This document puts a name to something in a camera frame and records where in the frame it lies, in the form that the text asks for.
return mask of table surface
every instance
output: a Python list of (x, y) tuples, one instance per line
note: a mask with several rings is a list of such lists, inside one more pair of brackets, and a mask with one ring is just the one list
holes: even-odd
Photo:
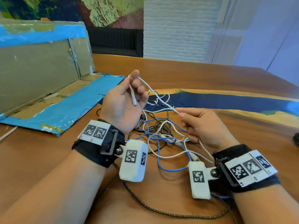
[[(262, 69), (225, 66), (215, 64), (163, 61), (145, 58), (94, 54), (98, 72), (129, 75), (139, 69), (141, 78), (153, 89), (204, 89), (230, 90), (262, 93), (290, 98), (299, 98), (299, 88)], [(40, 181), (69, 154), (76, 137), (90, 119), (97, 119), (96, 105), (60, 137), (18, 128), (0, 143), (0, 215), (20, 196)], [(240, 143), (259, 150), (279, 171), (278, 176), (285, 189), (299, 201), (299, 148), (292, 142), (298, 128), (257, 120), (250, 117), (232, 115), (217, 111)], [(170, 113), (170, 119), (179, 123), (178, 116)], [(0, 135), (11, 126), (0, 125)], [(191, 150), (204, 154), (196, 145), (188, 145)], [(166, 146), (161, 150), (165, 156), (180, 152), (176, 146)], [(187, 156), (162, 160), (165, 168), (181, 168), (188, 163)], [(204, 220), (185, 220), (164, 217), (146, 210), (126, 191), (111, 166), (105, 177), (86, 223), (204, 223)], [(218, 200), (196, 200), (192, 198), (188, 170), (165, 172), (158, 168), (154, 155), (148, 156), (144, 180), (128, 183), (133, 192), (148, 206), (157, 210), (182, 215), (216, 215), (225, 210)], [(239, 223), (241, 218), (236, 209), (234, 214)], [(212, 221), (213, 223), (234, 223), (231, 214)]]

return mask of mural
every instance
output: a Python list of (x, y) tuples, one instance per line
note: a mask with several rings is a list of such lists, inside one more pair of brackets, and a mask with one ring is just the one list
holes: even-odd
[(144, 0), (0, 0), (4, 18), (143, 29)]

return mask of hand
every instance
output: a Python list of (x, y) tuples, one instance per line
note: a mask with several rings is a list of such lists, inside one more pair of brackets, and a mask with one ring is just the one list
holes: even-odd
[[(142, 110), (149, 98), (144, 86), (138, 79), (139, 71), (134, 70), (129, 78), (111, 89), (103, 99), (100, 118), (120, 129), (124, 134), (129, 133), (138, 123)], [(132, 104), (129, 85), (135, 91), (137, 105)]]
[(205, 108), (176, 108), (180, 119), (190, 135), (188, 138), (210, 150), (211, 154), (239, 145), (215, 112)]

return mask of left hand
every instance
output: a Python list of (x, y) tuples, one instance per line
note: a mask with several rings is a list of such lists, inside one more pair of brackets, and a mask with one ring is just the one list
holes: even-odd
[[(138, 76), (139, 71), (134, 70), (129, 78), (125, 78), (111, 89), (103, 99), (100, 118), (117, 127), (124, 134), (129, 133), (136, 126), (149, 98)], [(137, 101), (135, 106), (132, 103), (130, 84), (135, 91)]]

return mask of screw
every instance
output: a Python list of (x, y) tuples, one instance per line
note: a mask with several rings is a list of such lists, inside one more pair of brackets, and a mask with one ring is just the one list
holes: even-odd
[(121, 155), (121, 154), (123, 153), (123, 148), (119, 146), (119, 147), (116, 149), (115, 153), (116, 153), (117, 155)]
[(219, 176), (218, 170), (216, 168), (212, 169), (210, 173), (211, 173), (211, 176), (214, 178), (217, 178)]

